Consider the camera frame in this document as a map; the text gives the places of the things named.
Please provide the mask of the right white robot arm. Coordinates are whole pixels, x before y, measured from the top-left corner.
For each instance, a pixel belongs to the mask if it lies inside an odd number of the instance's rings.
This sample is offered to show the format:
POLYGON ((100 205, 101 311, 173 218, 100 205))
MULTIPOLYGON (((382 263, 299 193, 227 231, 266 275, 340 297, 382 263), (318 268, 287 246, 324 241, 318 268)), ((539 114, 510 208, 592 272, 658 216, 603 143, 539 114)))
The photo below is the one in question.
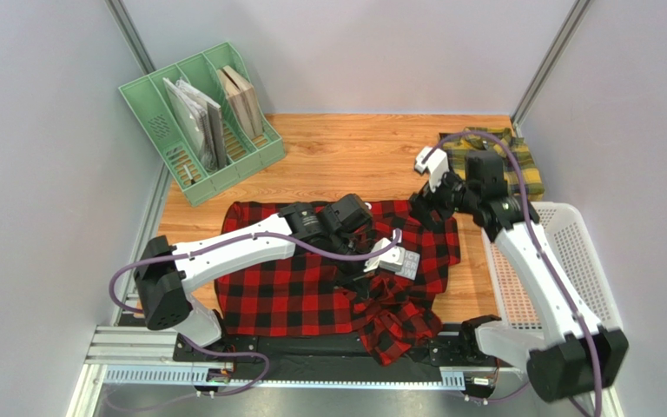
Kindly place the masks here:
POLYGON ((611 387, 629 342, 621 329, 604 325, 571 285, 537 211, 509 192, 502 158, 473 151, 461 178, 444 150, 425 147, 414 169, 428 180, 410 198, 412 217, 436 230, 456 212, 471 215, 513 268, 543 333, 532 336, 496 316, 480 316, 462 323, 461 353, 471 361, 493 357, 519 368, 548 403, 611 387))

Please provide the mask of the aluminium frame rail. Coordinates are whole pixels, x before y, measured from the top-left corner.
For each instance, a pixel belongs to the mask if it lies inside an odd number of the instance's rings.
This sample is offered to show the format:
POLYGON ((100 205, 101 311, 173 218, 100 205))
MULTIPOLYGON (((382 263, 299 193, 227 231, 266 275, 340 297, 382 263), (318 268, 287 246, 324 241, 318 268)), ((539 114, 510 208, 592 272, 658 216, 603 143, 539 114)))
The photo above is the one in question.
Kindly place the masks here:
POLYGON ((528 387, 527 376, 516 372, 475 377, 471 380, 462 372, 448 371, 440 383, 289 383, 263 382, 260 376, 251 381, 233 382, 228 374, 206 380, 207 365, 183 364, 172 360, 176 338, 172 330, 152 332, 134 324, 126 327, 96 329, 90 343, 80 381, 72 395, 69 416, 94 416, 98 403, 105 398, 103 388, 138 385, 147 387, 192 387, 196 392, 212 389, 271 388, 302 394, 309 390, 328 391, 446 391, 468 394, 471 401, 485 405, 499 403, 519 395, 528 387))

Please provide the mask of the green file organizer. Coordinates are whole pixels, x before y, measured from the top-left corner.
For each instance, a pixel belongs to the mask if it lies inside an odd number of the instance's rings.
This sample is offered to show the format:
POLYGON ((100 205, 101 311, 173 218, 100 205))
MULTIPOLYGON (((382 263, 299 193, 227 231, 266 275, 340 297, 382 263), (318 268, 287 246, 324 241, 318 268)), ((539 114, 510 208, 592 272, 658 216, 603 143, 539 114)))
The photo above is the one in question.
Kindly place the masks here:
POLYGON ((241 54, 221 43, 120 87, 188 203, 196 207, 286 156, 265 116, 253 137, 235 114, 223 70, 248 77, 241 54))

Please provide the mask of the grey spiral notebooks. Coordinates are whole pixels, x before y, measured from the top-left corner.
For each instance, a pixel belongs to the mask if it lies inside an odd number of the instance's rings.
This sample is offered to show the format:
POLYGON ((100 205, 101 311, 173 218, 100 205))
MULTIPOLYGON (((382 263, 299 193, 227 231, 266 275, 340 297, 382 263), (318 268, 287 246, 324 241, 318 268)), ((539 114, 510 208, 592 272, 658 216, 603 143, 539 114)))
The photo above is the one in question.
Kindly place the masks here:
POLYGON ((221 105, 188 81, 162 79, 175 120, 190 149, 208 172, 228 166, 221 105))

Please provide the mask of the yellow plaid folded shirt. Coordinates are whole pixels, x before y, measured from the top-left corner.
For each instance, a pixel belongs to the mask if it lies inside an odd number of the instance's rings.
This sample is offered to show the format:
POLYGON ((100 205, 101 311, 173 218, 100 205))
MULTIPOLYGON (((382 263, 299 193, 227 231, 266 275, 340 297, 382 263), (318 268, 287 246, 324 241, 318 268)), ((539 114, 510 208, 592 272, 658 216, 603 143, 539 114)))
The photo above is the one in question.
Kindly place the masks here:
POLYGON ((518 171, 511 164, 506 152, 495 142, 481 136, 469 135, 451 140, 443 146, 443 150, 449 157, 452 170, 465 177, 466 155, 470 151, 490 150, 501 156, 504 164, 504 178, 507 182, 509 192, 514 195, 520 194, 519 178, 523 178, 527 199, 530 202, 539 202, 545 195, 545 186, 541 179, 539 169, 533 159, 532 153, 525 143, 523 137, 513 134, 511 128, 495 129, 487 127, 467 127, 465 131, 483 131, 496 136, 513 154, 518 163, 518 171))

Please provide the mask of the brown books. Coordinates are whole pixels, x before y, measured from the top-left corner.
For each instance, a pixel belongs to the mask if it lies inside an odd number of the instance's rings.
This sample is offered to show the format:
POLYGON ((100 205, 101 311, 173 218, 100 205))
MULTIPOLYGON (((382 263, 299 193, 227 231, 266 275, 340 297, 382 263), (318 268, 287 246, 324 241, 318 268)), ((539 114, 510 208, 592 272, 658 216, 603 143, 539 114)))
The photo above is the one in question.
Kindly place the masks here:
POLYGON ((261 112, 253 85, 231 66, 216 71, 225 97, 249 139, 263 135, 261 112))

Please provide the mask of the red black plaid shirt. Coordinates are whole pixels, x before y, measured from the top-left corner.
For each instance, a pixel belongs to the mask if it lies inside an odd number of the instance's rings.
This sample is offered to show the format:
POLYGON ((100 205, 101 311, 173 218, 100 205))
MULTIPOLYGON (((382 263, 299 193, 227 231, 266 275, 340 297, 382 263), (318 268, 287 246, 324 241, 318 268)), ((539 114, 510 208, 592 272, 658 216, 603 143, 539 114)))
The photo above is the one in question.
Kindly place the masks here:
POLYGON ((434 231, 409 215, 405 200, 374 202, 373 225, 356 237, 359 250, 402 231, 402 246, 420 256, 414 279, 387 270, 344 285, 335 261, 310 252, 225 275, 214 283, 230 334, 293 337, 357 333, 364 349, 388 366, 443 328, 433 312, 460 262, 458 223, 434 231))

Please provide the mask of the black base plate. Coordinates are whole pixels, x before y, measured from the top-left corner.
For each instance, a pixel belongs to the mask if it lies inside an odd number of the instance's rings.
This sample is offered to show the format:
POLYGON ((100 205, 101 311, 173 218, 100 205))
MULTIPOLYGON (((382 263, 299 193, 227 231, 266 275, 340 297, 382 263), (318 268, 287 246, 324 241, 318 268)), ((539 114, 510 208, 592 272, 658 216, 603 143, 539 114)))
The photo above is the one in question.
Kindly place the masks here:
POLYGON ((469 361, 459 346, 459 326, 410 347, 389 365, 381 365, 364 348, 356 333, 325 336, 266 337, 225 335, 209 347, 239 357, 203 354, 181 336, 176 338, 172 360, 207 365, 206 380, 228 374, 233 382, 315 383, 440 383, 448 371, 462 372, 471 380, 505 375, 517 369, 495 359, 469 361))

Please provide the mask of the white plastic basket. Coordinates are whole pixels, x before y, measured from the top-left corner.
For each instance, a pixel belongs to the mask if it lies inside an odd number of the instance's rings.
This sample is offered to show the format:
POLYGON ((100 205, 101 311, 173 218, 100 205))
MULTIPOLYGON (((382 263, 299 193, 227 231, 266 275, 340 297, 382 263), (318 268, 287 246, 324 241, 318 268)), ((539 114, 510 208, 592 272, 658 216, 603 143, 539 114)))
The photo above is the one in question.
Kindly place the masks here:
MULTIPOLYGON (((608 329, 623 326, 583 216, 562 202, 534 202, 545 240, 584 304, 608 329)), ((509 261, 482 235, 499 316, 518 331, 543 337, 542 326, 509 261)))

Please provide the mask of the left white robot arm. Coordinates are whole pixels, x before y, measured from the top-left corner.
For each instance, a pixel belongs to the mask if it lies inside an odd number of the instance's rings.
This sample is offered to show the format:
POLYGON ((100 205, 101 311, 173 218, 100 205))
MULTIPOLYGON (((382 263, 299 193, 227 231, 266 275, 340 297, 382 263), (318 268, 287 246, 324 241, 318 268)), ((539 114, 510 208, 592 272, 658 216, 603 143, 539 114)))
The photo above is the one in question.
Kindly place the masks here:
POLYGON ((369 206, 350 194, 318 208, 306 202, 288 204, 259 222, 205 240, 172 245, 164 236, 155 237, 132 268, 144 325, 151 331, 173 329, 207 347, 221 338, 221 324, 216 313, 196 300, 196 289, 302 249, 364 266, 401 238, 396 230, 369 252, 356 253, 355 233, 372 224, 369 206))

